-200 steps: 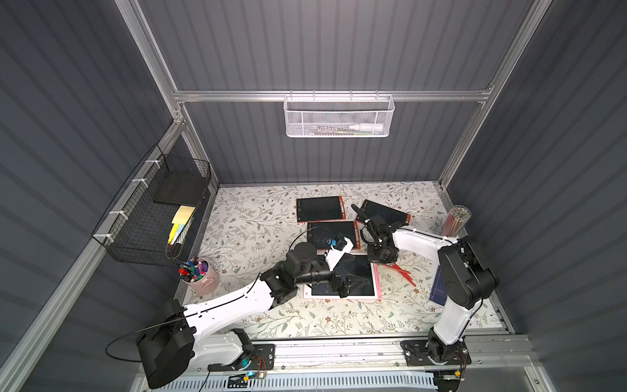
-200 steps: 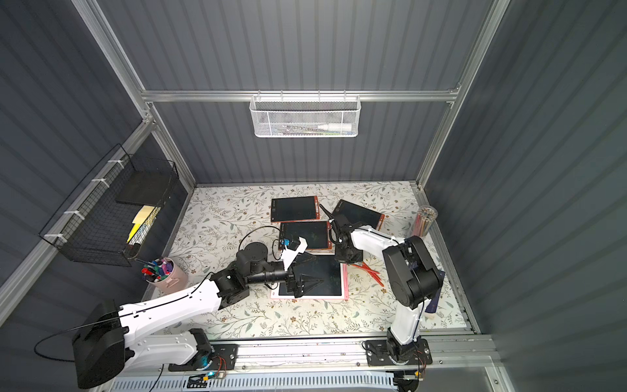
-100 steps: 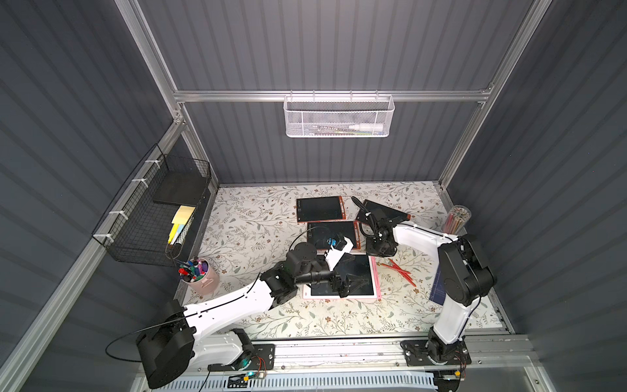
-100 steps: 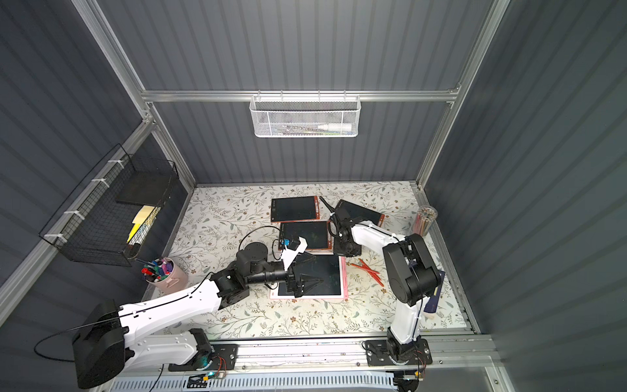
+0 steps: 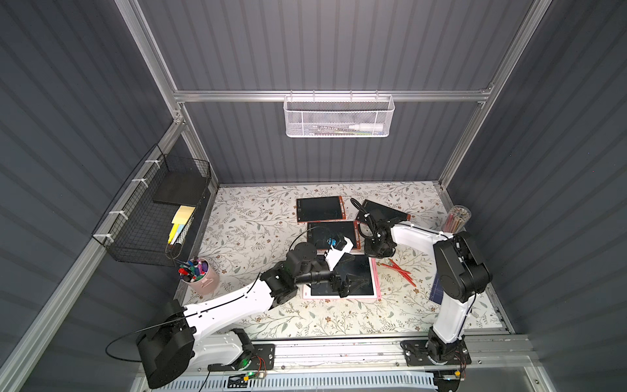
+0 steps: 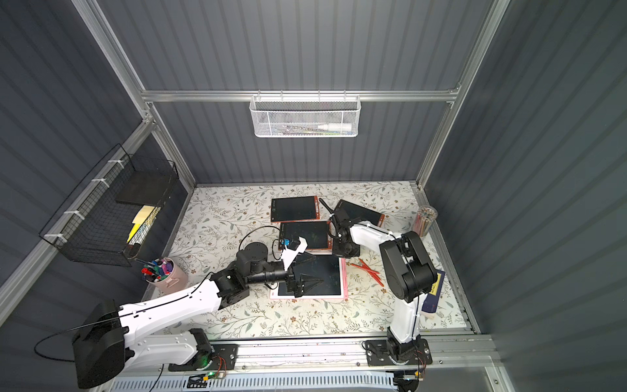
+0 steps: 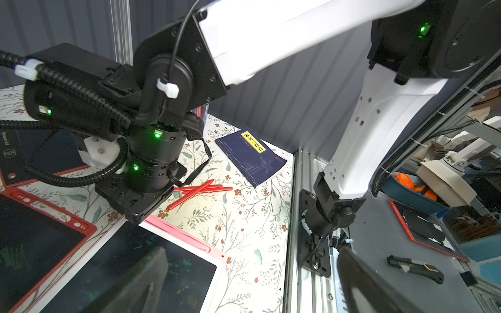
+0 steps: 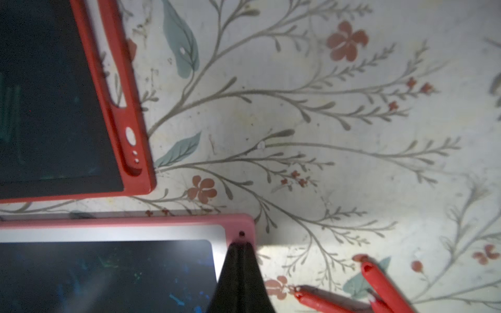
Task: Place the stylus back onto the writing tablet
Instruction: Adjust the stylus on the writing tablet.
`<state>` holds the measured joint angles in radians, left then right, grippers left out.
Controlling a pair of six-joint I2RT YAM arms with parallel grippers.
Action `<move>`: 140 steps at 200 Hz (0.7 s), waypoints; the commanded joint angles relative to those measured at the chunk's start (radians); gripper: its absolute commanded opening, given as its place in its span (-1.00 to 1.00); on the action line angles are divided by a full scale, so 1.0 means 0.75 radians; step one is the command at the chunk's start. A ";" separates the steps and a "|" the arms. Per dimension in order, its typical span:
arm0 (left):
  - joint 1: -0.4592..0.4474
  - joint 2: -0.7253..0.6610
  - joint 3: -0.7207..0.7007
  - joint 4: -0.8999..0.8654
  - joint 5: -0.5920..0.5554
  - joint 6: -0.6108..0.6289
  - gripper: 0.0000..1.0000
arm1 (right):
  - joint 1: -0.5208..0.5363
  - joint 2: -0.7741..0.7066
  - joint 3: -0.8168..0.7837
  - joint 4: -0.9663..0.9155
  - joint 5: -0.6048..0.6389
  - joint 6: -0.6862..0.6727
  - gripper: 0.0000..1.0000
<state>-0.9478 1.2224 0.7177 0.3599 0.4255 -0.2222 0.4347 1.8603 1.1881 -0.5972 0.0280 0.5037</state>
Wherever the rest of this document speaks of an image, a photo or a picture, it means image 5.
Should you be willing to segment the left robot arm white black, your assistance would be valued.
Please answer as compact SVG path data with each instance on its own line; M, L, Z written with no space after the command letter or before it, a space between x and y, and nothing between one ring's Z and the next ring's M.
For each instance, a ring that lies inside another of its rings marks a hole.
M354 259L353 247L348 238L333 239L320 255L313 244L299 243L284 261L235 292L186 306L168 302L137 338L148 386L161 388L191 367L246 367L255 354L251 339L240 328L222 329L289 302L305 284L328 283L339 297L347 297L361 283L351 275L342 278L335 268L341 260Z

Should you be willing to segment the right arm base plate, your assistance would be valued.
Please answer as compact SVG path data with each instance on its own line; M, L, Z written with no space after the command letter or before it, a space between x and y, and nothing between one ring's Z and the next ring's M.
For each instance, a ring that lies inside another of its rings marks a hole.
M400 346L409 367L455 365L465 368L472 364L464 340L445 344L432 337L401 341Z

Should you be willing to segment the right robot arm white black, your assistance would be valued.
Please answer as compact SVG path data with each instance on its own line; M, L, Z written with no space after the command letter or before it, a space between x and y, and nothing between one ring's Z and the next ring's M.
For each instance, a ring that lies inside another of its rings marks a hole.
M376 259L390 258L403 245L435 260L443 289L439 315L429 329L426 352L432 363L444 365L462 358L465 322L477 295L484 292L492 275L472 235L426 230L400 218L387 219L380 213L359 212L359 225L366 225L364 253Z

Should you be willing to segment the pink white writing tablet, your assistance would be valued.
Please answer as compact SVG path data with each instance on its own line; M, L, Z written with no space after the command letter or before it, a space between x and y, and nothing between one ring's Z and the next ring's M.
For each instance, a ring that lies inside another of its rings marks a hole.
M344 255L334 271L342 281L349 280L348 299L376 300L380 297L377 267L373 259L365 255ZM338 291L329 282L307 284L302 288L304 300L341 300Z

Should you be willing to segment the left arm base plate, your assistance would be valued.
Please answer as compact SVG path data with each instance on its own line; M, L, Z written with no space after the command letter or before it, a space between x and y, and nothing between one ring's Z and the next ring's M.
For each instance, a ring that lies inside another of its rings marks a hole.
M276 359L276 345L274 344L254 344L254 350L244 351L243 357L237 359L233 364L214 364L212 372L258 372L274 369Z

